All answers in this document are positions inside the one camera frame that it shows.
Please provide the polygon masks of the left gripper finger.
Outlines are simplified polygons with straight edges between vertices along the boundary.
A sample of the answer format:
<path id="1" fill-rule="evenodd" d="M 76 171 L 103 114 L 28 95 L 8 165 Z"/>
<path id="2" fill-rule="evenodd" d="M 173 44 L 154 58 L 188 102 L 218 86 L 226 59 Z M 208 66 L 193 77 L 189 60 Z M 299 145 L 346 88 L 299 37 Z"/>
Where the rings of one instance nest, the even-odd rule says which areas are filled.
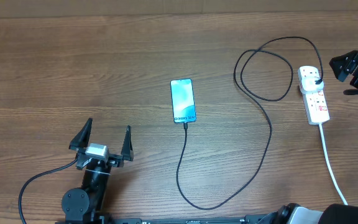
<path id="1" fill-rule="evenodd" d="M 128 125 L 126 128 L 126 135 L 121 149 L 122 159 L 125 161 L 133 161 L 134 152 L 131 141 L 131 127 Z"/>
<path id="2" fill-rule="evenodd" d="M 69 144 L 69 149 L 78 151 L 86 149 L 89 144 L 92 128 L 92 118 L 88 118 L 85 125 L 82 127 L 81 131 L 71 140 Z"/>

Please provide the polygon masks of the smartphone with light screen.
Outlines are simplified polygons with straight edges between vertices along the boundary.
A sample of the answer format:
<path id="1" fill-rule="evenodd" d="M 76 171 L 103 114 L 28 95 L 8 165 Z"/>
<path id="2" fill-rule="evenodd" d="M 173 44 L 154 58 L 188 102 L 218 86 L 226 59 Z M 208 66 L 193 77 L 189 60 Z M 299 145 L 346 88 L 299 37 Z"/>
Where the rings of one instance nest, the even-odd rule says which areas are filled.
<path id="1" fill-rule="evenodd" d="M 170 82 L 174 123 L 192 123 L 196 121 L 196 108 L 191 79 L 172 80 Z"/>

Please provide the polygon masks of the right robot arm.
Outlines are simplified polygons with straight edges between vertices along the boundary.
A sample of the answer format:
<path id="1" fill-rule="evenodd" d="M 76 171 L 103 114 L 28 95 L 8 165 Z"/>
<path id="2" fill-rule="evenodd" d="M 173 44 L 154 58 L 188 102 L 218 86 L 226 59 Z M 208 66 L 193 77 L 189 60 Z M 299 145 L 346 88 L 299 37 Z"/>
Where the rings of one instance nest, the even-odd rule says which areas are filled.
<path id="1" fill-rule="evenodd" d="M 358 95 L 358 50 L 353 50 L 344 55 L 332 58 L 329 65 L 336 79 L 341 82 L 344 82 L 349 75 L 353 76 L 350 82 L 353 88 L 344 90 L 344 94 Z M 350 206 L 347 203 L 337 184 L 329 161 L 323 130 L 323 124 L 330 119 L 323 91 L 324 84 L 314 83 L 318 81 L 321 76 L 322 73 L 318 72 L 315 67 L 302 66 L 298 69 L 298 79 L 300 81 L 300 91 L 303 96 L 306 117 L 310 125 L 315 125 L 319 128 L 324 160 L 334 188 L 342 200 L 342 204 L 332 204 L 324 211 L 317 211 L 302 207 L 296 203 L 290 203 L 282 206 L 277 212 L 264 216 L 258 221 L 259 223 L 358 223 L 358 207 Z"/>

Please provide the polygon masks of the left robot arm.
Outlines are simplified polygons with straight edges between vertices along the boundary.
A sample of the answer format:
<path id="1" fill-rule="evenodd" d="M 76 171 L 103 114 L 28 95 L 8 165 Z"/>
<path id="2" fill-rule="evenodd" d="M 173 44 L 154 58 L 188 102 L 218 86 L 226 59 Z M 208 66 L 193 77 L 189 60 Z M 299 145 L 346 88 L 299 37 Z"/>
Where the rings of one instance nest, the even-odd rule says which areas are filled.
<path id="1" fill-rule="evenodd" d="M 126 127 L 121 153 L 112 154 L 107 146 L 90 143 L 92 122 L 89 118 L 69 144 L 76 152 L 75 167 L 85 173 L 81 187 L 68 190 L 62 197 L 65 223 L 114 223 L 112 215 L 102 211 L 111 169 L 134 159 L 130 126 Z"/>

